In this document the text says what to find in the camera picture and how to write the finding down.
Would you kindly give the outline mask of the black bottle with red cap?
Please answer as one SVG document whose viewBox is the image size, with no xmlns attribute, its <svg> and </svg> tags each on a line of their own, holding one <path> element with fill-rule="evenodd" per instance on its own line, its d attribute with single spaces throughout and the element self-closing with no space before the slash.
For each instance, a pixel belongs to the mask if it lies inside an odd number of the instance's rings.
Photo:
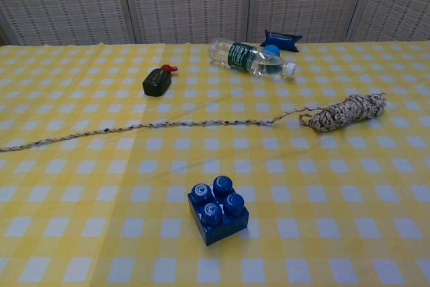
<svg viewBox="0 0 430 287">
<path fill-rule="evenodd" d="M 172 75 L 178 68 L 171 65 L 163 65 L 152 70 L 142 82 L 144 94 L 150 97 L 161 97 L 171 85 Z"/>
</svg>

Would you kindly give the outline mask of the clear green-label water bottle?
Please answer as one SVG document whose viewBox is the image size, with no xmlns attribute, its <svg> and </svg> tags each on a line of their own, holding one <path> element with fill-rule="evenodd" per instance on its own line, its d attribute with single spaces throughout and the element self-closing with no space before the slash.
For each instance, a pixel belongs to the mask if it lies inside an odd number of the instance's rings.
<svg viewBox="0 0 430 287">
<path fill-rule="evenodd" d="M 281 56 L 243 42 L 215 38 L 209 44 L 208 56 L 214 65 L 239 69 L 254 77 L 292 79 L 296 64 Z"/>
</svg>

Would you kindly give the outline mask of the blue four-stud building block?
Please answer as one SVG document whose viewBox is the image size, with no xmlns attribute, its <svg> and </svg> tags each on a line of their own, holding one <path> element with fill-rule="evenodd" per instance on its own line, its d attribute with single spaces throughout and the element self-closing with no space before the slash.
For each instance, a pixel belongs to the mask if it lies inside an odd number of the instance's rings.
<svg viewBox="0 0 430 287">
<path fill-rule="evenodd" d="M 249 211 L 230 177 L 219 175 L 212 185 L 197 183 L 187 194 L 191 214 L 202 239 L 211 245 L 245 228 Z"/>
</svg>

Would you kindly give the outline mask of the blue foil pouch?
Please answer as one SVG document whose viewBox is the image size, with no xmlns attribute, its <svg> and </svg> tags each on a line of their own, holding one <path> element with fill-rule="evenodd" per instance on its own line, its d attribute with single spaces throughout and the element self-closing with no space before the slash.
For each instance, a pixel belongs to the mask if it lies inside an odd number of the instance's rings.
<svg viewBox="0 0 430 287">
<path fill-rule="evenodd" d="M 296 43 L 302 38 L 302 35 L 283 34 L 265 30 L 265 39 L 260 44 L 260 46 L 265 47 L 273 45 L 278 47 L 280 50 L 285 50 L 288 52 L 299 52 L 296 47 Z"/>
</svg>

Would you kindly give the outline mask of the yellow white checkered tablecloth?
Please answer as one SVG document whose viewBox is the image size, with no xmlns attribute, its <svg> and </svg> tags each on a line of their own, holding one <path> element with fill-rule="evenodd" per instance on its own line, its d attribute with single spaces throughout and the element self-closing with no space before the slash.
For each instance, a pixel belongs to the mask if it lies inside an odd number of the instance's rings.
<svg viewBox="0 0 430 287">
<path fill-rule="evenodd" d="M 0 287 L 430 287 L 430 42 L 303 44 L 294 80 L 205 45 L 0 48 L 0 147 L 163 120 L 268 119 L 380 93 L 328 133 L 139 129 L 0 153 Z M 161 97 L 142 82 L 176 66 Z M 247 228 L 211 245 L 187 194 L 231 178 Z"/>
</svg>

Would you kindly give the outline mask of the white woven folding screen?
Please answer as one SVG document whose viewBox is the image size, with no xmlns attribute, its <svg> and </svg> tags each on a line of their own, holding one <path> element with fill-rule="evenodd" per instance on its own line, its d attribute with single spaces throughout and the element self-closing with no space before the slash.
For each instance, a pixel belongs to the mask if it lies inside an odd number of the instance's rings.
<svg viewBox="0 0 430 287">
<path fill-rule="evenodd" d="M 430 0 L 0 0 L 0 45 L 430 40 Z"/>
</svg>

